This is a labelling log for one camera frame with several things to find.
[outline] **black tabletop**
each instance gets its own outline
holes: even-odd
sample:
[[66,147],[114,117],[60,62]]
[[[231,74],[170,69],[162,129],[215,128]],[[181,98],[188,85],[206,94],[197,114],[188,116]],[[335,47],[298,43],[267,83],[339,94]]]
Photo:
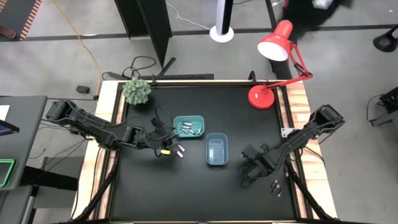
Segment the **black tabletop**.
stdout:
[[0,97],[0,105],[10,105],[6,121],[19,128],[19,133],[0,136],[0,158],[16,161],[9,183],[0,190],[19,185],[46,102],[46,96]]
[[[122,149],[111,220],[212,221],[288,220],[295,218],[289,180],[283,170],[258,180],[249,189],[240,187],[238,166],[241,151],[248,144],[278,146],[280,126],[277,108],[256,110],[248,103],[250,87],[156,88],[145,106],[128,106],[126,117],[139,115],[147,129],[154,106],[166,107],[173,117],[200,115],[205,133],[197,139],[177,139],[186,149],[184,157],[156,158],[152,149]],[[160,111],[164,122],[167,115]],[[129,124],[141,125],[138,121]],[[225,166],[206,163],[206,135],[228,137],[229,161]],[[272,195],[275,179],[284,189]]]

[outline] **black frame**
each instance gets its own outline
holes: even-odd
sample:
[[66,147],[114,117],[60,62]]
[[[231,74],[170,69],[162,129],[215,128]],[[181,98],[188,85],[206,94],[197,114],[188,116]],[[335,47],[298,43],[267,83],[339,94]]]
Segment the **black frame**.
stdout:
[[[152,83],[150,83],[150,85],[153,86],[153,87],[155,87],[155,86],[156,87],[159,87],[159,86],[170,86],[170,87],[171,86],[243,86],[243,85],[253,86],[253,85],[272,84],[272,83],[278,83],[279,82],[279,81],[268,81],[268,80],[266,80],[266,81],[264,81],[264,80],[257,81],[254,71],[251,71],[248,79],[251,80],[251,82],[248,82],[246,80],[242,80],[241,82],[220,82],[220,81],[216,81],[216,80],[213,81],[213,82],[211,82],[211,81],[203,81],[203,82],[157,82],[155,80],[155,77],[153,77]],[[115,98],[114,109],[113,109],[113,113],[112,113],[112,122],[116,121],[116,114],[118,113],[118,108],[119,108],[119,104],[120,104],[122,90],[123,90],[122,85],[121,85],[121,83],[119,83],[118,88],[117,88],[116,98]],[[275,101],[275,103],[276,103],[277,112],[278,112],[279,126],[280,126],[280,129],[281,129],[281,128],[284,127],[284,125],[283,125],[282,113],[280,111],[280,103],[279,103],[279,98],[278,98],[278,92],[277,92],[276,88],[273,89],[273,91],[274,91],[274,94],[275,94],[275,98],[277,99]],[[288,118],[290,117],[291,122],[292,122],[293,119],[292,119],[292,114],[291,114],[291,111],[290,111],[290,105],[289,105],[289,102],[286,102],[285,100],[286,99],[284,98],[285,107],[289,108],[289,112],[287,111]],[[123,119],[126,117],[126,113],[127,113],[127,109],[126,108],[127,108],[127,104],[124,104],[123,111],[122,111]],[[104,159],[106,159],[106,162],[105,162],[106,166],[104,166],[104,167],[108,167],[109,153],[108,153],[108,155],[105,155]],[[101,179],[99,180],[100,183],[103,183],[104,179],[106,178],[105,174],[106,174],[106,170],[107,169],[104,169],[104,167],[102,168],[102,171],[101,171]],[[300,159],[297,160],[297,167],[301,167],[301,170],[303,170],[302,163],[301,163]],[[116,172],[116,178],[114,178],[113,181],[109,185],[109,197],[108,197],[108,202],[106,204],[106,213],[105,213],[105,219],[107,219],[107,220],[110,220],[110,218],[111,218],[111,213],[112,213],[112,209],[113,209],[114,195],[115,195],[115,191],[116,191],[115,185],[116,185],[117,178],[118,178],[118,172]],[[303,174],[299,175],[299,179],[303,183],[305,183],[305,179],[303,178]],[[290,193],[293,194],[293,202],[294,202],[293,207],[295,209],[295,216],[296,216],[296,218],[300,218],[300,207],[299,207],[299,203],[298,203],[297,192],[296,192],[296,189],[295,189],[295,182],[294,182],[294,179],[292,178],[291,175],[289,176],[289,180],[290,180],[289,191],[290,191]],[[311,210],[309,205],[307,206],[307,204],[306,204],[306,210],[308,211],[308,209]],[[97,218],[98,218],[98,212],[96,212],[95,215],[94,215],[94,219],[97,219]]]

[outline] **gray floor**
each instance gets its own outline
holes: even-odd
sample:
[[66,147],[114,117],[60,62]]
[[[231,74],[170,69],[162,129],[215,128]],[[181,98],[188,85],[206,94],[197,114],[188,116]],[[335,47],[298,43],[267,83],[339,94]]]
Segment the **gray floor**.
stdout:
[[[168,0],[182,17],[212,27],[216,0]],[[124,26],[113,1],[59,0],[63,10],[81,34],[123,33]],[[276,6],[278,15],[280,6]],[[173,30],[200,27],[180,21],[168,7]],[[351,9],[341,7],[324,26],[393,24],[398,21],[395,0],[354,0]],[[253,0],[233,9],[231,27],[269,28],[263,0]],[[322,145],[331,191],[338,216],[357,222],[396,223],[398,220],[398,158],[396,130],[389,125],[372,128],[367,123],[366,103],[398,83],[398,52],[382,53],[371,44],[385,30],[312,32],[299,42],[307,67],[314,74],[305,82],[313,110],[322,104],[334,106],[346,124]],[[73,35],[51,0],[43,0],[29,36]],[[169,74],[214,73],[216,79],[247,79],[250,70],[259,78],[275,78],[256,44],[264,34],[238,34],[227,44],[216,44],[207,35],[176,36],[170,39],[167,58],[177,61]],[[120,73],[138,55],[155,57],[151,41],[140,39],[85,40],[102,72]],[[147,65],[141,60],[138,66]],[[142,72],[152,75],[160,66]],[[87,85],[95,91],[97,76],[90,56],[76,40],[46,42],[0,42],[0,95],[47,95],[89,98],[75,91]],[[87,111],[92,101],[81,101]],[[376,117],[383,110],[370,106]],[[41,129],[31,156],[46,149],[43,156],[29,160],[40,167],[44,156],[52,157],[79,141],[67,131]],[[72,156],[82,156],[82,146]],[[39,210],[35,223],[67,220],[72,205],[56,210]]]

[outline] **small plastic bin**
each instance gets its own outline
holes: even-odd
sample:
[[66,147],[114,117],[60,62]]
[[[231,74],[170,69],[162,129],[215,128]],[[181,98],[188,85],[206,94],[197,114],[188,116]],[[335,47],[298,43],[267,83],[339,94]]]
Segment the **small plastic bin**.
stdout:
[[206,137],[206,160],[214,166],[228,162],[228,138],[225,134],[211,133]]
[[[195,133],[192,134],[188,132],[187,134],[181,130],[183,122],[191,123],[191,130]],[[178,116],[174,118],[174,134],[178,135],[180,138],[197,138],[200,137],[205,132],[205,119],[202,116]]]

